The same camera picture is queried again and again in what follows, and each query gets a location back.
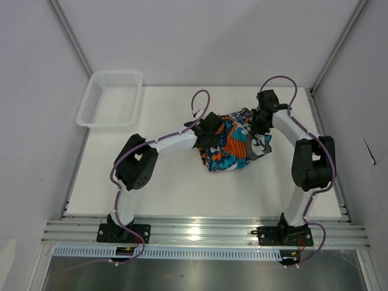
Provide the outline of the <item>blue patterned shorts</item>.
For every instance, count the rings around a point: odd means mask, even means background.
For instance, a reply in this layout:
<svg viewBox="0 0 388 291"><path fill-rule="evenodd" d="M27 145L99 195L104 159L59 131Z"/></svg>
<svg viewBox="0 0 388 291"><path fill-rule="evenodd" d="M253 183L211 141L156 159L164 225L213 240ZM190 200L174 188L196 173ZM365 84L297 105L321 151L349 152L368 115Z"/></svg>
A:
<svg viewBox="0 0 388 291"><path fill-rule="evenodd" d="M216 146L200 148L199 154L209 172L242 169L251 162L272 152L270 134L250 132L253 111L243 108L222 115L222 126L216 131Z"/></svg>

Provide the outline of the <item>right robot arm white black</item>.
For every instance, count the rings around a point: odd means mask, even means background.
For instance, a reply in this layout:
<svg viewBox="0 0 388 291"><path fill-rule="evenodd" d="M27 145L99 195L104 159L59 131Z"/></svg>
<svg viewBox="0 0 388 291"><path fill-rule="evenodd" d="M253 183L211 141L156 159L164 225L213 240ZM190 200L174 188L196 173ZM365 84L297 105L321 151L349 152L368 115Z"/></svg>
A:
<svg viewBox="0 0 388 291"><path fill-rule="evenodd" d="M296 246L301 239L312 246L306 221L315 197L333 187L335 181L335 142L331 136L316 136L293 115L288 104L279 102L273 90L260 91L253 111L252 133L276 129L294 148L291 174L295 188L286 211L275 227L258 227L255 234L262 246Z"/></svg>

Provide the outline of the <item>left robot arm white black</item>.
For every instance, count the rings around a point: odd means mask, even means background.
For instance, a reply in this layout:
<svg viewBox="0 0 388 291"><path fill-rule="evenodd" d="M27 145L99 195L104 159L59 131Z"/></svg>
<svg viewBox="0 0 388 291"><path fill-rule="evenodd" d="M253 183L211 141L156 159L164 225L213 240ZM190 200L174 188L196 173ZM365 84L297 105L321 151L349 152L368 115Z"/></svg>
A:
<svg viewBox="0 0 388 291"><path fill-rule="evenodd" d="M134 134L128 139L110 173L110 180L118 186L118 193L107 224L110 235L117 242L126 242L133 233L134 210L126 207L121 210L119 206L125 200L123 192L141 189L150 181L159 155L216 146L216 132L222 125L223 119L211 112L204 119L187 122L182 129L158 138L145 139Z"/></svg>

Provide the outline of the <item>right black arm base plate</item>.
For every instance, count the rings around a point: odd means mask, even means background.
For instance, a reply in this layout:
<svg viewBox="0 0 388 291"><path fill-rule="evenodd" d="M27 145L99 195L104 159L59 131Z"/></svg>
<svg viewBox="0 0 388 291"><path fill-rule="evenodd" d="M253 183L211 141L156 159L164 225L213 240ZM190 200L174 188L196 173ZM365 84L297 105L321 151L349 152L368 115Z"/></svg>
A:
<svg viewBox="0 0 388 291"><path fill-rule="evenodd" d="M260 246L313 246L313 236L307 225L283 228L261 226L252 230L250 234L258 238Z"/></svg>

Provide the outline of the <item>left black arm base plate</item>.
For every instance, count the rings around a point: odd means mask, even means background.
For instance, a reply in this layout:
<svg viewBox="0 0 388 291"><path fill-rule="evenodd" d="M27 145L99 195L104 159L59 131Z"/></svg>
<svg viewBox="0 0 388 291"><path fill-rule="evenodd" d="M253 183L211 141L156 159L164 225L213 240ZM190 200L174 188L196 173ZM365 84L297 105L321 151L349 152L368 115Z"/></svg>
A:
<svg viewBox="0 0 388 291"><path fill-rule="evenodd" d="M128 228L137 233L146 244L149 243L151 234L151 225L149 224L129 224ZM98 243L123 243L134 244L141 243L141 240L134 234L129 233L125 229L116 224L103 223L99 225L96 241Z"/></svg>

